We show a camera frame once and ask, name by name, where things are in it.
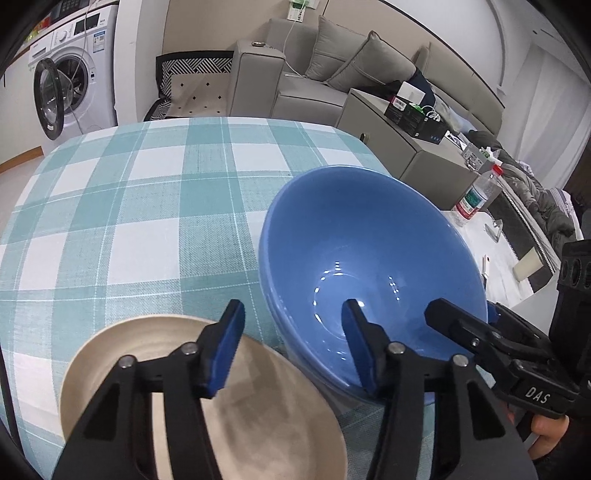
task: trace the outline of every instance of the bottle label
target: bottle label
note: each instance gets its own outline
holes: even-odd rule
[[[457,211],[460,212],[466,220],[471,219],[475,213],[484,205],[486,198],[480,195],[474,187],[468,190],[463,198],[457,203]]]

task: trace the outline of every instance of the washing machine door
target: washing machine door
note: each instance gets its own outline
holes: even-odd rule
[[[72,82],[51,59],[42,59],[35,68],[33,95],[43,131],[56,140],[64,128],[64,111],[72,103]]]

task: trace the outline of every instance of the gray throw pillow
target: gray throw pillow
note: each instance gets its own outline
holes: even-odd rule
[[[364,41],[365,36],[336,25],[323,16],[318,17],[318,36],[304,76],[324,82],[357,52]]]
[[[385,85],[395,80],[406,82],[415,70],[408,58],[371,31],[358,52],[325,84],[348,93],[351,88]]]

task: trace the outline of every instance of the checkered tablecloth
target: checkered tablecloth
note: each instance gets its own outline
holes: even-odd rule
[[[43,477],[64,444],[66,368],[105,326],[149,313],[217,319],[237,298],[245,333],[281,343],[258,281],[265,212],[292,177],[330,164],[386,173],[332,127],[246,118],[126,125],[43,160],[0,240],[0,343],[25,454]],[[351,479],[365,477],[381,412],[339,419]]]

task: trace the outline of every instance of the blue gripper pad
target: blue gripper pad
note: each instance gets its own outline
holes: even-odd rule
[[[379,397],[386,369],[388,335],[380,325],[369,323],[357,300],[343,303],[341,322],[361,385],[373,397]]]
[[[206,326],[197,339],[197,385],[203,398],[213,398],[226,384],[238,342],[244,331],[245,312],[240,300],[230,300],[219,322]]]

